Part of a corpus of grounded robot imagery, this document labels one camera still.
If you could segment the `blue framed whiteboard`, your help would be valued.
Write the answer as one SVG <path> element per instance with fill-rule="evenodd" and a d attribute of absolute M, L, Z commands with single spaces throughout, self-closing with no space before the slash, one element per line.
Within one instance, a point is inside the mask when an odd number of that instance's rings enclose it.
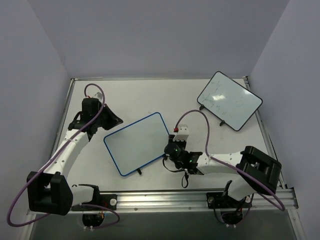
<path fill-rule="evenodd" d="M 160 112 L 154 112 L 108 135 L 103 142 L 118 173 L 126 177 L 164 155 L 169 131 Z"/>

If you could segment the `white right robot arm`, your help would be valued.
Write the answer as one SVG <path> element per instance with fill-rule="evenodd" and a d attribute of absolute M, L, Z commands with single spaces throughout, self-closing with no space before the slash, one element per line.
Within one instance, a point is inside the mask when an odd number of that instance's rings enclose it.
<path fill-rule="evenodd" d="M 201 151 L 188 152 L 186 145 L 186 137 L 168 136 L 164 154 L 174 163 L 176 172 L 201 176 L 213 173 L 240 176 L 231 181 L 222 193 L 225 205 L 232 207 L 253 193 L 268 196 L 276 193 L 282 165 L 258 148 L 246 146 L 244 150 L 234 153 L 207 155 Z"/>

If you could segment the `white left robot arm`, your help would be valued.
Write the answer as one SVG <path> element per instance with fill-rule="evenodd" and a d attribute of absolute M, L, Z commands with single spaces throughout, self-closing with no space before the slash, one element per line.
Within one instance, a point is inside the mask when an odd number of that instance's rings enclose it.
<path fill-rule="evenodd" d="M 44 171 L 32 171 L 27 176 L 29 209 L 33 212 L 65 216 L 71 209 L 90 210 L 100 206 L 97 185 L 69 184 L 67 177 L 82 149 L 99 128 L 110 130 L 123 123 L 100 96 L 86 97 L 67 128 L 64 140 L 53 155 L 53 162 Z"/>

